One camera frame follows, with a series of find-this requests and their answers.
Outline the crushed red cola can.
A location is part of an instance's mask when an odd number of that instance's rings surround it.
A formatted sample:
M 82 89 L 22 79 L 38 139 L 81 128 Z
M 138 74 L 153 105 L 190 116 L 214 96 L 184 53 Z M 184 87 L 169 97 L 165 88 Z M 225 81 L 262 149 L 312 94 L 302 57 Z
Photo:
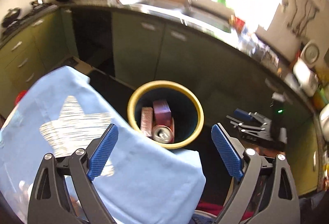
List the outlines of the crushed red cola can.
M 156 125 L 152 129 L 152 139 L 158 143 L 169 144 L 174 141 L 173 131 L 164 125 Z

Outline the purple cardboard box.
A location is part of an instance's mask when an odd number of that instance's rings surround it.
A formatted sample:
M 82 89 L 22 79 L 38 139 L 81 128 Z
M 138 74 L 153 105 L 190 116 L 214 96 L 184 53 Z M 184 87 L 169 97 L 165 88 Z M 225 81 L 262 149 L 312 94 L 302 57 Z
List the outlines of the purple cardboard box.
M 153 102 L 153 112 L 157 125 L 171 126 L 172 114 L 166 100 L 156 100 Z

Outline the yellow rimmed dark trash bin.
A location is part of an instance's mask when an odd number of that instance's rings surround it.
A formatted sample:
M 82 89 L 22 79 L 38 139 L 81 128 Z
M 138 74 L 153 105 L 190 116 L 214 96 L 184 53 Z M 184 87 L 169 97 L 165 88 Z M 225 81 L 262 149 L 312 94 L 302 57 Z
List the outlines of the yellow rimmed dark trash bin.
M 128 122 L 140 134 L 166 149 L 192 143 L 204 125 L 204 111 L 188 88 L 156 80 L 140 86 L 130 97 Z

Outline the red white milk carton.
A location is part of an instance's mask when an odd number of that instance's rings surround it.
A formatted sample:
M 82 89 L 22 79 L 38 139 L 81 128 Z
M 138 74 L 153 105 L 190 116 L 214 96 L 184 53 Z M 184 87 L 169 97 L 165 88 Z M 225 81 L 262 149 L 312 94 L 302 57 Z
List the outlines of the red white milk carton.
M 152 107 L 143 107 L 140 121 L 140 130 L 147 136 L 152 136 L 153 128 L 153 108 Z

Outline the blue patterned tablecloth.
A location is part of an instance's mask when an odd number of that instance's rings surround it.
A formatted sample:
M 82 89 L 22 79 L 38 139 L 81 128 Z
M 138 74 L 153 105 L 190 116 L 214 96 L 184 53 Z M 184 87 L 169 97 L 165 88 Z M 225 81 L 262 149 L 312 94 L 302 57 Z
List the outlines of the blue patterned tablecloth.
M 1 129 L 1 194 L 24 223 L 189 223 L 200 157 L 133 130 L 89 78 L 40 78 Z

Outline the red plastic basin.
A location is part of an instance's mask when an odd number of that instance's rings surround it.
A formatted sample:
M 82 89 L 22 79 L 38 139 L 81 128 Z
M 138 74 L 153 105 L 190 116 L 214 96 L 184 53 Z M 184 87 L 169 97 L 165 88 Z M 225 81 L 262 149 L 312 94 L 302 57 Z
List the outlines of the red plastic basin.
M 20 102 L 20 100 L 26 95 L 27 90 L 22 90 L 18 93 L 17 97 L 15 98 L 15 106 Z

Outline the green lower cabinets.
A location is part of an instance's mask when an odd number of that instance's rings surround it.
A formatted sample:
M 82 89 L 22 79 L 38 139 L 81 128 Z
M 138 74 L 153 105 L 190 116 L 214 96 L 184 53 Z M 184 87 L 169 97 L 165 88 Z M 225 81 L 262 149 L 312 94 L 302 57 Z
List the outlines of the green lower cabinets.
M 296 77 L 270 49 L 243 53 L 235 34 L 174 12 L 133 12 L 88 6 L 50 6 L 28 15 L 1 38 L 1 114 L 7 116 L 29 89 L 69 56 L 98 70 L 92 85 L 122 115 L 132 91 L 152 80 L 169 80 L 199 99 L 205 130 L 228 125 L 235 109 L 272 116 L 270 98 L 284 94 L 282 125 L 297 191 L 319 186 L 315 110 Z

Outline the black wok with lid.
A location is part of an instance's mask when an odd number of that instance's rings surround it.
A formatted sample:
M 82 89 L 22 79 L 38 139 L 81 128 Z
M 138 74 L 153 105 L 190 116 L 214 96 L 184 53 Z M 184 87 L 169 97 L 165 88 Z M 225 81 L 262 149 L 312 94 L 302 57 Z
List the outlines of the black wok with lid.
M 12 23 L 14 23 L 18 19 L 20 13 L 21 13 L 20 7 L 9 9 L 7 14 L 5 15 L 5 17 L 2 20 L 1 26 L 3 28 L 7 28 L 8 26 L 10 26 Z

